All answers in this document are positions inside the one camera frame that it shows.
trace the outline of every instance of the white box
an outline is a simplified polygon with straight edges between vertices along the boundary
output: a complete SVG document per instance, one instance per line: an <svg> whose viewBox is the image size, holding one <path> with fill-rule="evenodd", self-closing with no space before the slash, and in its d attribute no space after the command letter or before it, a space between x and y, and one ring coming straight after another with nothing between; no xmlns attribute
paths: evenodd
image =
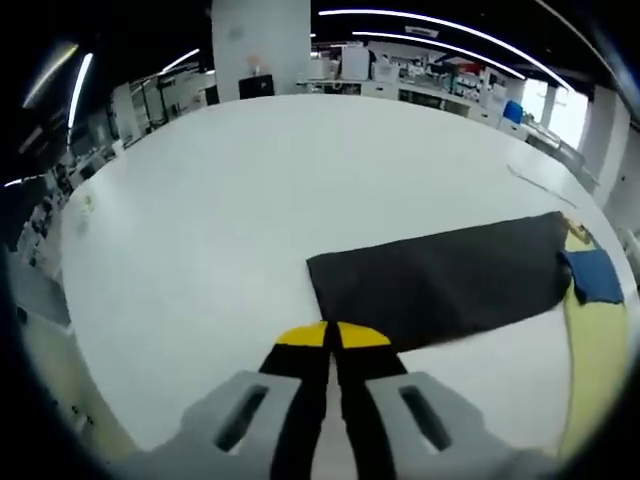
<svg viewBox="0 0 640 480"><path fill-rule="evenodd" d="M398 100L399 88L386 83L363 82L360 95L365 97L388 98Z"/></svg>
<svg viewBox="0 0 640 480"><path fill-rule="evenodd" d="M519 140L527 139L527 131L517 123L512 122L511 120L505 117L502 117L500 119L498 130L500 130L501 132L507 133Z"/></svg>
<svg viewBox="0 0 640 480"><path fill-rule="evenodd" d="M484 123L493 128L498 128L498 123L500 122L500 117L497 113L490 112L482 107L470 107L467 118L475 122Z"/></svg>
<svg viewBox="0 0 640 480"><path fill-rule="evenodd" d="M369 78L369 49L346 46L342 49L342 79L367 80Z"/></svg>
<svg viewBox="0 0 640 480"><path fill-rule="evenodd" d="M312 58L309 60L307 78L309 80L324 80L329 78L329 59Z"/></svg>

